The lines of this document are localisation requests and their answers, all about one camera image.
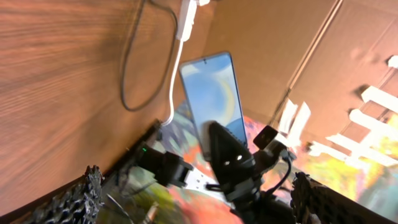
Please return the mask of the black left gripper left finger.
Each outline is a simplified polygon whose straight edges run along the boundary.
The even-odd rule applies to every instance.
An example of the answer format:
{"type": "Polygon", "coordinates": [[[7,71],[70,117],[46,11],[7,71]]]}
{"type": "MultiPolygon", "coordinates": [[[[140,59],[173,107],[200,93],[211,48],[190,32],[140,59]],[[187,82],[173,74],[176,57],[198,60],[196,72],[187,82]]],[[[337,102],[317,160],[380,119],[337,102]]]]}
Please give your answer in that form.
{"type": "Polygon", "coordinates": [[[94,223],[103,204],[102,179],[98,166],[88,166],[81,181],[28,213],[19,223],[94,223]]]}

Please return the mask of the blue Samsung Galaxy smartphone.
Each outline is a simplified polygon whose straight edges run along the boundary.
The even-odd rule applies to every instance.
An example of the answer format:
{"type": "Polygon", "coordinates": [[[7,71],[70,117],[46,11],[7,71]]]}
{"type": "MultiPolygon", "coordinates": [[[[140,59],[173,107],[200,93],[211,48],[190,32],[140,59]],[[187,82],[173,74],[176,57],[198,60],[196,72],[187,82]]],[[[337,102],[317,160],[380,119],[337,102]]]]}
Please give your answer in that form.
{"type": "Polygon", "coordinates": [[[212,121],[227,128],[246,146],[248,140],[231,54],[220,52],[185,62],[179,72],[204,160],[210,160],[208,125],[212,121]]]}

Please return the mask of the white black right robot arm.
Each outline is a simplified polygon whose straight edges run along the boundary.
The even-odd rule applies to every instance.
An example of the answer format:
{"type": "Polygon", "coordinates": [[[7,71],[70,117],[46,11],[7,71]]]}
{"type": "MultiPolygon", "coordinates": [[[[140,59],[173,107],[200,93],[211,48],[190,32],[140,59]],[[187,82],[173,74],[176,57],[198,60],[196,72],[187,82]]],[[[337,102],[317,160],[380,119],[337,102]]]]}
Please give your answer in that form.
{"type": "Polygon", "coordinates": [[[161,153],[143,145],[134,152],[134,165],[154,174],[160,185],[175,185],[211,195],[231,204],[231,213],[243,223],[295,223],[293,210],[276,199],[274,192],[288,175],[272,188],[262,191],[262,176],[279,160],[291,165],[294,155],[283,137],[271,126],[265,126],[254,138],[259,148],[254,154],[226,127],[216,121],[207,125],[210,166],[215,180],[204,175],[184,159],[171,152],[161,153]]]}

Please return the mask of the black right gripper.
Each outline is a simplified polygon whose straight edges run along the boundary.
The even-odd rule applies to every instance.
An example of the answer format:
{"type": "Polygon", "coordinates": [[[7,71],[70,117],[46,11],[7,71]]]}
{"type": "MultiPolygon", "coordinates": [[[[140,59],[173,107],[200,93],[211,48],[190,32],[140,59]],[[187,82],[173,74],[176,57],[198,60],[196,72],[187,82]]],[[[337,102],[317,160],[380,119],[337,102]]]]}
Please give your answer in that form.
{"type": "Polygon", "coordinates": [[[243,223],[295,223],[292,209],[274,195],[289,177],[295,154],[287,149],[251,154],[233,133],[216,121],[209,124],[208,134],[210,164],[218,181],[214,190],[222,192],[234,205],[231,213],[243,223]],[[288,165],[286,174],[274,187],[261,190],[263,174],[273,169],[280,159],[288,165]]]}

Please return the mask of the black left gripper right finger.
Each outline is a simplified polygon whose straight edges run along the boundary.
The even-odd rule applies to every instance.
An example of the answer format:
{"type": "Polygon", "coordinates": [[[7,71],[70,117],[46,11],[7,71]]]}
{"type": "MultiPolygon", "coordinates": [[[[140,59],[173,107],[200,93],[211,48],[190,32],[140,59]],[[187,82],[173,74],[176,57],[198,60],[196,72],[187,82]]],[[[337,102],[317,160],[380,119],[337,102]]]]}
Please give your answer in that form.
{"type": "Polygon", "coordinates": [[[394,224],[370,209],[313,180],[304,172],[297,172],[292,182],[290,206],[297,223],[325,224],[394,224]]]}

